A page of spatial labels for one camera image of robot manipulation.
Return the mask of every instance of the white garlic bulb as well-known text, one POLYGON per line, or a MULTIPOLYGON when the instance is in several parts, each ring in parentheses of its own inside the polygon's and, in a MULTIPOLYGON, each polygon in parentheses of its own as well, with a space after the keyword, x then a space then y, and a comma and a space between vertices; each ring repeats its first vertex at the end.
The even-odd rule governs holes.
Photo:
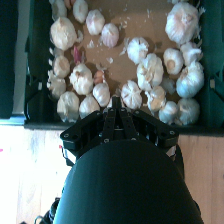
POLYGON ((77 65, 69 78, 79 95, 88 95, 93 90, 92 72, 84 64, 77 65))
POLYGON ((130 109, 137 109, 141 107, 142 97, 140 95, 141 90, 138 88, 138 85, 131 80, 128 80, 127 84, 125 84, 121 91, 121 97, 130 109))
POLYGON ((130 60, 136 65, 144 59, 148 52, 149 44, 142 37, 135 37, 128 44, 127 53, 130 60))
POLYGON ((195 43, 188 42, 180 47, 183 53, 184 64, 189 66, 193 61, 199 61, 202 56, 202 51, 195 43))
POLYGON ((183 69, 177 80, 177 93, 180 97, 194 97, 204 85, 203 67, 199 62, 192 62, 183 69))
POLYGON ((88 14, 88 4, 84 0, 76 0, 73 5, 73 15, 75 19, 84 23, 88 14))
POLYGON ((96 110, 100 110, 99 104, 91 94, 87 95, 79 107, 80 117, 83 119, 96 110))
POLYGON ((63 55, 56 57, 53 65, 54 74, 57 78, 63 79, 70 72, 70 64, 63 55))
POLYGON ((77 34, 70 20, 60 17, 51 26, 51 38, 57 48, 66 51, 77 40, 77 34))
POLYGON ((65 92, 61 95, 57 113, 63 122, 76 122, 79 117, 79 98, 73 92, 65 92))
POLYGON ((117 45, 118 40, 119 40, 118 28, 113 23, 106 24, 102 30, 103 44, 109 48, 112 48, 117 45))
POLYGON ((170 95, 174 94, 176 91, 175 82, 172 79, 163 78, 163 81, 161 82, 161 86, 170 95))
POLYGON ((152 113, 164 107, 166 103, 166 92, 161 86, 155 86, 150 93, 145 92, 145 94, 148 97, 148 108, 152 113))
POLYGON ((168 48, 163 54, 164 64, 170 75, 177 75, 183 67, 184 59, 179 50, 168 48))
POLYGON ((90 35, 99 35, 103 29, 105 19, 98 9, 89 11, 86 25, 90 35))
POLYGON ((60 96, 66 91, 66 83, 64 79, 58 79, 53 71, 48 71, 47 88, 51 91, 54 99, 59 99, 60 96))
POLYGON ((64 0, 51 1, 52 18, 56 21, 59 17, 67 17, 67 8, 64 0))
POLYGON ((200 114, 200 106, 195 99, 181 99, 178 102, 178 120, 183 125, 194 124, 200 114))
POLYGON ((166 124, 172 124, 177 116, 178 106, 173 101, 166 102, 166 105, 159 110, 159 119, 166 124))
POLYGON ((187 2, 180 2, 168 14, 165 31, 170 40, 181 45, 197 32, 198 20, 198 10, 187 2))
POLYGON ((101 107, 107 106, 110 101, 110 90, 105 80, 93 88, 93 96, 101 107))
POLYGON ((163 78, 162 61, 155 54, 148 54, 137 67, 138 86, 141 90, 150 91, 158 86, 163 78))

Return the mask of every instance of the wooden surface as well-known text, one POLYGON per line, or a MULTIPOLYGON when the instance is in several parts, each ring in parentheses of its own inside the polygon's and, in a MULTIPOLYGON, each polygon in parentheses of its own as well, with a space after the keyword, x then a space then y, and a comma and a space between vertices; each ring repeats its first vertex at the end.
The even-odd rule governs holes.
MULTIPOLYGON (((55 131, 0 126, 0 223, 34 223, 61 195, 69 167, 55 131)), ((224 223, 224 138, 181 136, 186 183, 205 224, 224 223)))

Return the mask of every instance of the garlic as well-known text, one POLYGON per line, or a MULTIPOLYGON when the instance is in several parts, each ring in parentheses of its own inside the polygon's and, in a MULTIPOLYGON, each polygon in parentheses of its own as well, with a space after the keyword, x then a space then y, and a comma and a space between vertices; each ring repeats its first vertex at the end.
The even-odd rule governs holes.
POLYGON ((163 81, 161 82, 161 86, 170 95, 174 94, 176 91, 175 82, 172 79, 163 78, 163 81))
POLYGON ((56 57, 54 60, 53 70, 57 78, 65 78, 70 72, 70 64, 68 59, 64 56, 56 57))
POLYGON ((165 31, 170 40, 181 45, 190 41, 197 32, 198 20, 198 10, 189 3, 180 2, 168 14, 165 31))
POLYGON ((73 7, 75 1, 76 0, 64 0, 65 6, 70 10, 73 7))
POLYGON ((92 72, 84 64, 77 65, 69 79, 79 95, 88 95, 93 89, 92 72))
POLYGON ((83 119, 96 110, 100 110, 99 104, 92 95, 87 95, 79 107, 80 117, 83 119))
POLYGON ((202 51, 195 43, 188 42, 180 47, 183 53, 184 64, 189 66, 193 61, 199 61, 202 57, 202 51))
POLYGON ((195 99, 181 99, 178 102, 178 120, 183 125, 194 124, 200 114, 200 106, 195 99))
POLYGON ((152 113, 159 111, 165 106, 166 93, 161 86, 155 86, 150 93, 145 92, 145 95, 148 97, 147 104, 152 113))
POLYGON ((170 75, 177 75, 183 67, 184 59, 179 50, 168 48, 163 54, 164 64, 170 75))
POLYGON ((183 69, 177 80, 177 93, 180 97, 194 97, 204 85, 203 67, 199 62, 192 62, 183 69))
POLYGON ((90 35, 99 35, 103 29, 105 19, 98 9, 89 11, 86 25, 90 35))
POLYGON ((102 30, 103 44, 109 48, 112 48, 116 46, 118 40, 119 40, 118 28, 113 23, 106 24, 102 30))
POLYGON ((51 91, 52 97, 58 100, 66 91, 65 80, 56 78, 52 70, 48 71, 47 88, 51 91))
POLYGON ((138 85, 134 81, 128 80, 127 84, 122 88, 121 97, 127 107, 135 110, 140 108, 142 104, 140 93, 141 90, 138 88, 138 85))
POLYGON ((94 75, 94 84, 97 85, 99 83, 103 83, 104 80, 104 72, 102 70, 98 70, 94 75))
POLYGON ((51 26, 51 37, 54 45, 66 51, 77 40, 75 28, 69 19, 60 17, 51 26))
POLYGON ((79 98, 73 92, 65 92, 61 95, 57 113, 63 122, 76 122, 79 117, 79 98))
POLYGON ((138 86, 144 91, 158 86, 163 78, 162 61, 155 54, 148 54, 137 67, 138 86))
POLYGON ((93 96, 101 107, 107 106, 110 101, 110 90, 105 80, 93 88, 93 96))
POLYGON ((75 19, 84 23, 88 14, 88 4, 84 0, 76 0, 73 5, 73 15, 75 19))
POLYGON ((178 113, 178 106, 173 101, 168 101, 166 105, 159 110, 159 119, 166 124, 174 123, 178 113))
POLYGON ((127 52, 128 57, 132 60, 136 65, 144 59, 148 52, 149 44, 142 37, 135 37, 128 44, 127 52))
POLYGON ((67 17, 67 9, 64 0, 50 1, 52 8, 52 18, 56 21, 59 17, 67 17))

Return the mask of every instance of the garlic bulb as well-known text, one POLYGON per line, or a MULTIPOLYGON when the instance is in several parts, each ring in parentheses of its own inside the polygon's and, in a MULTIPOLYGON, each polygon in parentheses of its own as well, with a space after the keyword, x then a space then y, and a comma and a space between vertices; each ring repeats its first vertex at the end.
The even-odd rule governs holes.
POLYGON ((117 45, 118 40, 119 40, 118 28, 113 23, 106 24, 102 30, 103 44, 109 48, 112 48, 117 45))
POLYGON ((158 86, 163 78, 162 61, 155 54, 148 54, 137 67, 138 86, 144 91, 158 86))
POLYGON ((97 84, 93 88, 93 96, 101 107, 107 106, 110 101, 110 90, 105 81, 103 81, 103 83, 97 84))
POLYGON ((199 29, 198 20, 198 10, 187 2, 180 2, 168 14, 165 31, 170 40, 184 44, 199 29))
POLYGON ((130 60, 136 65, 144 59, 148 52, 149 44, 142 37, 135 37, 128 44, 127 53, 130 60))
POLYGON ((52 97, 58 100, 66 91, 65 80, 56 78, 52 70, 48 71, 47 88, 51 91, 52 97))
POLYGON ((51 26, 51 37, 54 45, 66 51, 77 39, 75 28, 69 19, 60 17, 51 26))
POLYGON ((161 82, 161 86, 170 95, 174 94, 176 91, 175 82, 172 79, 163 78, 163 81, 161 82))
POLYGON ((105 19, 98 9, 89 11, 86 25, 90 35, 99 35, 103 29, 105 19))
POLYGON ((194 97, 204 85, 203 67, 199 62, 192 62, 183 69, 177 80, 177 93, 180 97, 194 97))
POLYGON ((127 84, 125 84, 121 91, 121 97, 130 109, 137 109, 141 107, 142 97, 140 95, 141 90, 138 88, 138 85, 131 80, 128 80, 127 84))
POLYGON ((184 59, 180 51, 168 48, 163 54, 164 64, 170 75, 177 75, 183 67, 184 59))
POLYGON ((186 66, 189 66, 193 61, 199 61, 201 59, 202 51, 197 47, 195 43, 188 42, 186 44, 183 44, 180 47, 180 50, 183 53, 184 64, 186 66))
POLYGON ((178 102, 178 120, 183 125, 194 124, 200 114, 200 106, 195 99, 181 99, 178 102))
POLYGON ((166 105, 159 110, 159 119, 166 124, 172 124, 177 116, 178 106, 173 101, 168 101, 166 105))
POLYGON ((88 4, 84 0, 76 0, 73 5, 73 15, 75 19, 84 23, 88 14, 88 4))
POLYGON ((79 117, 79 98, 73 92, 65 92, 61 95, 57 113, 63 122, 76 122, 79 117))
POLYGON ((64 56, 56 57, 54 60, 53 70, 57 78, 65 78, 70 72, 70 64, 68 59, 64 56))
POLYGON ((56 21, 59 17, 67 17, 67 9, 64 0, 51 1, 52 18, 56 21))
POLYGON ((100 110, 99 104, 92 95, 88 95, 80 104, 80 117, 83 119, 96 110, 100 110))
POLYGON ((164 107, 166 103, 166 93, 161 86, 155 86, 150 93, 145 92, 145 94, 148 97, 148 108, 152 113, 164 107))
POLYGON ((77 65, 69 78, 73 88, 79 95, 88 95, 92 91, 92 72, 84 64, 77 65))

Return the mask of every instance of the wooden floor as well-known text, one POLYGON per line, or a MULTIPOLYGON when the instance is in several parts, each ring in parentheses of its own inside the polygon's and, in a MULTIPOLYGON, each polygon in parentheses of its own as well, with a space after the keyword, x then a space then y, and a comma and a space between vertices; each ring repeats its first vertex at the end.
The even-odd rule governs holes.
MULTIPOLYGON (((55 131, 0 126, 0 223, 34 223, 61 195, 69 167, 55 131)), ((224 223, 224 138, 181 136, 187 186, 205 224, 224 223)))

